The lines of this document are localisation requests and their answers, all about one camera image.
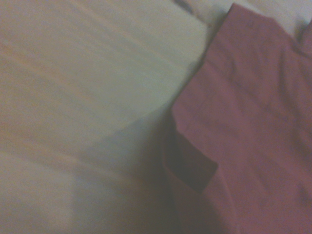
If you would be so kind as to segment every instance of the red garment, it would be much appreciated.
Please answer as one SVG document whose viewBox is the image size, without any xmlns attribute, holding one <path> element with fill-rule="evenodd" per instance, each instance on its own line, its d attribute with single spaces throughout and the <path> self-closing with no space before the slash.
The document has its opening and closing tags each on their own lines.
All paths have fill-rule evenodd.
<svg viewBox="0 0 312 234">
<path fill-rule="evenodd" d="M 233 4 L 172 114 L 186 234 L 312 234 L 312 24 L 298 43 Z"/>
</svg>

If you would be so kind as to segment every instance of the red fabric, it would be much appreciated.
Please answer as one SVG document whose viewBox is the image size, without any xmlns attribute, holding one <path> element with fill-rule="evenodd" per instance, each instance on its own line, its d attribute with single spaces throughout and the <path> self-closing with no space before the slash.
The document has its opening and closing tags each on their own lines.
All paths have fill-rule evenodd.
<svg viewBox="0 0 312 234">
<path fill-rule="evenodd" d="M 172 115 L 186 234 L 312 234 L 312 25 L 299 43 L 233 4 Z"/>
</svg>

